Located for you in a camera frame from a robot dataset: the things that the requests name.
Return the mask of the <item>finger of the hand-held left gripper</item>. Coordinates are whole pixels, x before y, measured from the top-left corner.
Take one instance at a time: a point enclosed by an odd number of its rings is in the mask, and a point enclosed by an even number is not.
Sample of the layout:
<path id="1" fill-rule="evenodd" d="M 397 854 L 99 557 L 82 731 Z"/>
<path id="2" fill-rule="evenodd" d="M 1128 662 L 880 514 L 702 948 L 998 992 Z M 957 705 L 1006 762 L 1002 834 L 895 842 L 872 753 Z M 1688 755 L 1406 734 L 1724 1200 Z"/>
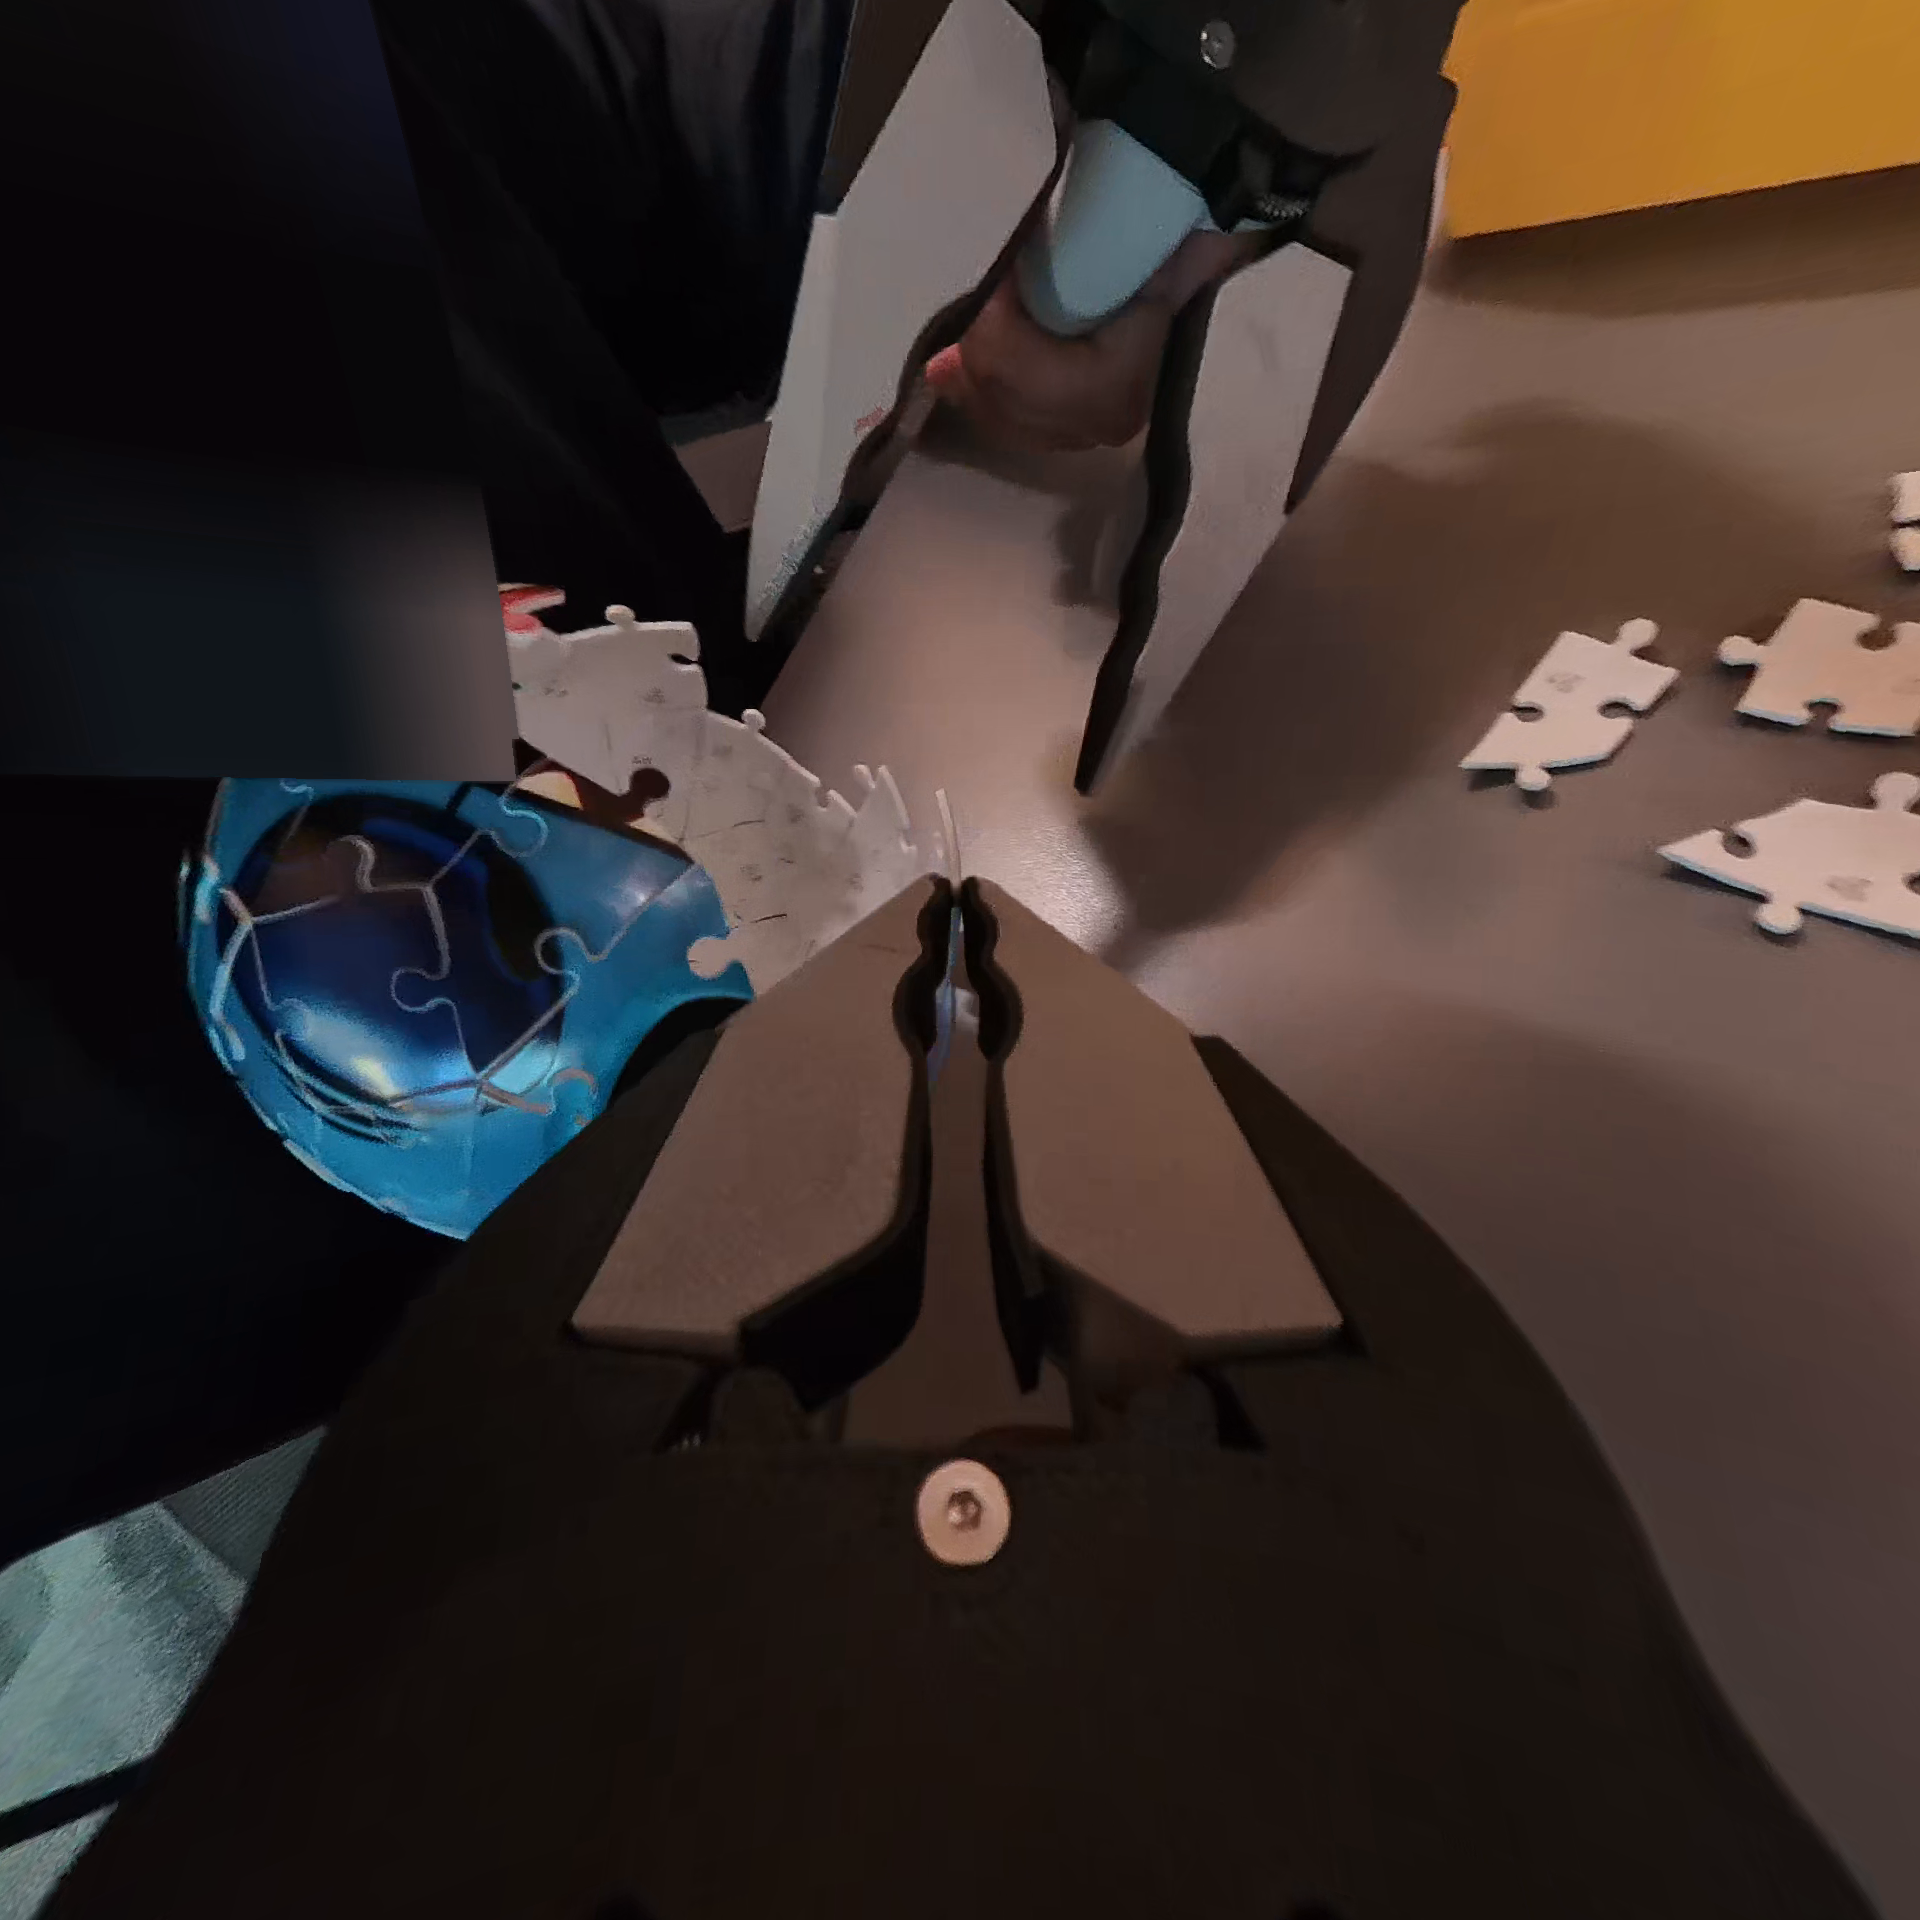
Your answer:
<path id="1" fill-rule="evenodd" d="M 1278 540 L 1350 278 L 1286 242 L 1176 317 L 1143 446 L 1141 532 L 1074 764 L 1080 795 L 1162 721 Z"/>
<path id="2" fill-rule="evenodd" d="M 792 624 L 926 361 L 970 323 L 1059 161 L 1014 4 L 858 4 L 752 514 L 744 634 Z"/>

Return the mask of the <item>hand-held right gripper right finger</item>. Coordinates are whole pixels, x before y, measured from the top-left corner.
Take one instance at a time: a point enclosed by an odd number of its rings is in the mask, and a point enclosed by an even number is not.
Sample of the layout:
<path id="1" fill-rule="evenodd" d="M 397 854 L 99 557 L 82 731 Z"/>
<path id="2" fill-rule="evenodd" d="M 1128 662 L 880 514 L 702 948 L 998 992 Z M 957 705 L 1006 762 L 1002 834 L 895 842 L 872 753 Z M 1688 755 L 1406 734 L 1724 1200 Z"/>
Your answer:
<path id="1" fill-rule="evenodd" d="M 1195 1035 L 997 883 L 967 883 L 982 1200 L 1022 1388 L 1132 1396 L 1328 1344 L 1342 1312 Z"/>

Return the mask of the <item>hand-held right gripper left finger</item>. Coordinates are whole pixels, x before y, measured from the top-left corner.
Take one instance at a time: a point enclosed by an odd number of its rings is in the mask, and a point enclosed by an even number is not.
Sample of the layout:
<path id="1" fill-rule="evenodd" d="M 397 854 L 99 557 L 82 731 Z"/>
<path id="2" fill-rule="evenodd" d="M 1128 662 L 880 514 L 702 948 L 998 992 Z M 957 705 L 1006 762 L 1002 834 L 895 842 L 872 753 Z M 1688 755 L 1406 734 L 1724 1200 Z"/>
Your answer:
<path id="1" fill-rule="evenodd" d="M 899 1350 L 951 924 L 948 881 L 911 881 L 725 1025 L 571 1314 L 581 1339 L 760 1369 L 804 1409 Z"/>

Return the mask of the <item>blue white puzzle ball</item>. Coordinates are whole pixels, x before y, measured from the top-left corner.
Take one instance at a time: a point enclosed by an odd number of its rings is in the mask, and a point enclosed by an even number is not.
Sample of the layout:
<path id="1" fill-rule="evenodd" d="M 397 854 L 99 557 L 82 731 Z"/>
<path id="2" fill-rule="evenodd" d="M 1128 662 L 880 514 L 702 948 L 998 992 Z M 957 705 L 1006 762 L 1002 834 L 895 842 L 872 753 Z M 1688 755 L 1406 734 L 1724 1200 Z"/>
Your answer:
<path id="1" fill-rule="evenodd" d="M 717 710 L 691 624 L 499 601 L 514 778 L 229 778 L 178 876 L 184 981 L 251 1110 L 450 1240 L 943 853 L 887 768 L 845 795 Z"/>

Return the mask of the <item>curved blue puzzle piece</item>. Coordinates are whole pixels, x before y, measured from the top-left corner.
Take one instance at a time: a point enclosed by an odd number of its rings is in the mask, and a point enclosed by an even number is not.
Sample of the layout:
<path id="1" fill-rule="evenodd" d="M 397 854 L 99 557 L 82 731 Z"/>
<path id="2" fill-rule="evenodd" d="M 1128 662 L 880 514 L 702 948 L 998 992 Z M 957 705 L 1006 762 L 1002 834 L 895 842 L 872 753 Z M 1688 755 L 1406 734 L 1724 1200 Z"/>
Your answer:
<path id="1" fill-rule="evenodd" d="M 941 857 L 941 873 L 948 881 L 951 890 L 957 894 L 964 881 L 964 857 L 962 857 L 962 842 L 957 834 L 954 804 L 948 800 L 948 790 L 938 787 L 932 790 L 935 810 L 940 814 L 940 832 L 938 832 L 938 850 Z M 948 946 L 946 946 L 946 963 L 943 963 L 943 981 L 938 990 L 935 998 L 935 1041 L 928 1053 L 928 1083 L 935 1085 L 940 1081 L 941 1070 L 946 1067 L 954 1053 L 954 1041 L 957 1037 L 960 1029 L 973 1019 L 970 1006 L 973 1003 L 972 990 L 964 986 L 964 916 L 962 907 L 955 906 L 951 910 L 948 924 Z"/>

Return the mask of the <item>white puzzle pieces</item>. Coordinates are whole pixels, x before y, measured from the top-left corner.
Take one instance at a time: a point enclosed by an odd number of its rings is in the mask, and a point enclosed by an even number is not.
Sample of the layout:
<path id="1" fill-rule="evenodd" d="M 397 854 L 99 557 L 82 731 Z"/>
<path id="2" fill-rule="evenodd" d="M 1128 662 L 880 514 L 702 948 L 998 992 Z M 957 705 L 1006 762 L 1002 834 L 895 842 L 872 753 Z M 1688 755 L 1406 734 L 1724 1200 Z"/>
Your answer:
<path id="1" fill-rule="evenodd" d="M 1619 757 L 1677 669 L 1651 659 L 1660 626 L 1627 620 L 1612 637 L 1560 632 L 1458 762 L 1468 778 L 1501 778 L 1532 797 L 1556 776 Z M 1829 598 L 1796 598 L 1765 637 L 1718 641 L 1715 662 L 1743 675 L 1734 717 L 1834 736 L 1916 740 L 1918 629 L 1890 626 Z M 1808 920 L 1918 938 L 1918 781 L 1878 776 L 1860 802 L 1790 800 L 1762 817 L 1707 828 L 1660 849 L 1660 859 L 1756 900 L 1752 921 L 1792 940 Z"/>

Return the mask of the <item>person's left forearm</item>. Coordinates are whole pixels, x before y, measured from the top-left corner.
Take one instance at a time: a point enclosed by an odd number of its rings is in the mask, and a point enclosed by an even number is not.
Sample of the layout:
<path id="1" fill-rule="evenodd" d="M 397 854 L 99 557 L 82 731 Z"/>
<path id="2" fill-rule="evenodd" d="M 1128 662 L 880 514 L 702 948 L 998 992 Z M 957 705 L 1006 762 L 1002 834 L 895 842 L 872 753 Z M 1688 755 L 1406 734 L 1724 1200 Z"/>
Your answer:
<path id="1" fill-rule="evenodd" d="M 736 417 L 784 361 L 852 2 L 503 4 L 522 194 L 640 401 Z"/>

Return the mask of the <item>person's left hand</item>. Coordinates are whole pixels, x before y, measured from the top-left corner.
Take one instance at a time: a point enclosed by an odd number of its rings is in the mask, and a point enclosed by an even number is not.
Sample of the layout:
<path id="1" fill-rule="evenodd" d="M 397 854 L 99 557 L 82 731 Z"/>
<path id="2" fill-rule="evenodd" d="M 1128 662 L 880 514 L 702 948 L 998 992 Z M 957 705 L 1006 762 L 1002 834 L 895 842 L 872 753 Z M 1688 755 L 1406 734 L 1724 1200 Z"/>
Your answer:
<path id="1" fill-rule="evenodd" d="M 1118 448 L 1147 422 L 1172 323 L 1243 258 L 1242 236 L 1198 232 L 1118 316 L 1070 339 L 1027 314 L 1007 273 L 964 333 L 928 360 L 926 384 L 995 446 Z"/>

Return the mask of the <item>stacked yellow plastic bins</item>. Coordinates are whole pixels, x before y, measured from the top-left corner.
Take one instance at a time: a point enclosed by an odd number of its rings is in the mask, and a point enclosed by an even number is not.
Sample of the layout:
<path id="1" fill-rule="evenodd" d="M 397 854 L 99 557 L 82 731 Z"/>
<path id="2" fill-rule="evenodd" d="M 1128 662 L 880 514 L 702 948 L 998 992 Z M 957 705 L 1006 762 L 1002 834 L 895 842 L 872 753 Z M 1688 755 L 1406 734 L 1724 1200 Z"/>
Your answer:
<path id="1" fill-rule="evenodd" d="M 1916 2 L 1469 2 L 1447 73 L 1454 237 L 1918 163 Z"/>

